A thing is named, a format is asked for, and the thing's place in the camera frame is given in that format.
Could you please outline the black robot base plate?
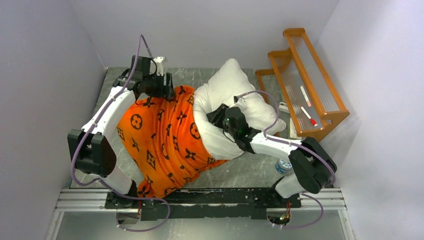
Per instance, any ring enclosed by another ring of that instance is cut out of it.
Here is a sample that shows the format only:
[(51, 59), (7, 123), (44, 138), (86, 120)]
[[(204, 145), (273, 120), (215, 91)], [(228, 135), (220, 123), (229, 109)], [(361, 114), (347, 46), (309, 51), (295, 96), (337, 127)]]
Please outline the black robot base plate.
[(115, 193), (107, 194), (104, 207), (118, 213), (137, 215), (141, 221), (202, 218), (251, 218), (265, 220), (272, 210), (300, 208), (300, 195), (282, 198), (269, 187), (183, 188), (160, 200), (132, 200)]

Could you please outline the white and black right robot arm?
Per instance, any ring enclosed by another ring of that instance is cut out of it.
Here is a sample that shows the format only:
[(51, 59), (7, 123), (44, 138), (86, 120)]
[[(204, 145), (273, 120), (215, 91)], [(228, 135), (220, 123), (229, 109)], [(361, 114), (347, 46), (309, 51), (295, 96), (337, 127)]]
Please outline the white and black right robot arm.
[(296, 194), (318, 194), (335, 181), (337, 166), (315, 138), (294, 141), (266, 135), (248, 125), (238, 106), (222, 104), (206, 116), (215, 127), (228, 133), (242, 151), (276, 157), (290, 164), (288, 174), (274, 184), (270, 193), (270, 202), (275, 207), (282, 207)]

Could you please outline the white pillow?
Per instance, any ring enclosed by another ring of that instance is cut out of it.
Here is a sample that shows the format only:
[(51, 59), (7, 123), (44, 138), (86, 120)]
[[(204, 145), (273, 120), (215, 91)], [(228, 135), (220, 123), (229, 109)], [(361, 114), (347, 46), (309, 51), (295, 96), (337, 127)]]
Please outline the white pillow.
[(243, 97), (246, 108), (242, 112), (250, 127), (266, 130), (268, 135), (286, 129), (286, 122), (276, 119), (274, 107), (266, 103), (255, 90), (234, 58), (228, 59), (207, 83), (195, 90), (194, 122), (203, 146), (215, 160), (232, 160), (243, 154), (243, 150), (233, 142), (234, 139), (228, 133), (223, 133), (221, 128), (212, 125), (207, 118), (207, 114), (215, 111), (221, 104), (231, 107), (234, 96), (247, 93)]

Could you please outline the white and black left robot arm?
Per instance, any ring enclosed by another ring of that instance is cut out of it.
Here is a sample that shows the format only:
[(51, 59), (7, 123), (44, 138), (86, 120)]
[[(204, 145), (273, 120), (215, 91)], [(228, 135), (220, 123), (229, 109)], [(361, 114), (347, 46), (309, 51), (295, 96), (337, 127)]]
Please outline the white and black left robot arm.
[(164, 70), (165, 61), (164, 56), (134, 55), (131, 69), (113, 82), (96, 114), (81, 129), (72, 129), (67, 135), (72, 180), (82, 187), (101, 182), (118, 195), (118, 201), (126, 208), (138, 203), (137, 185), (117, 166), (117, 156), (109, 139), (140, 95), (166, 100), (175, 96), (172, 75)]

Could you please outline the orange patterned pillowcase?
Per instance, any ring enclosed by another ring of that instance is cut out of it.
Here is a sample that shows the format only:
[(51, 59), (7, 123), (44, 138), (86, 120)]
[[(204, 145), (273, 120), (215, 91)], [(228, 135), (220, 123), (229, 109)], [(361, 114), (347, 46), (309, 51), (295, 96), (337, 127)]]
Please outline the orange patterned pillowcase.
[(163, 198), (226, 163), (203, 145), (193, 114), (195, 89), (181, 85), (174, 90), (171, 100), (137, 100), (117, 124), (118, 136), (144, 176), (138, 197)]

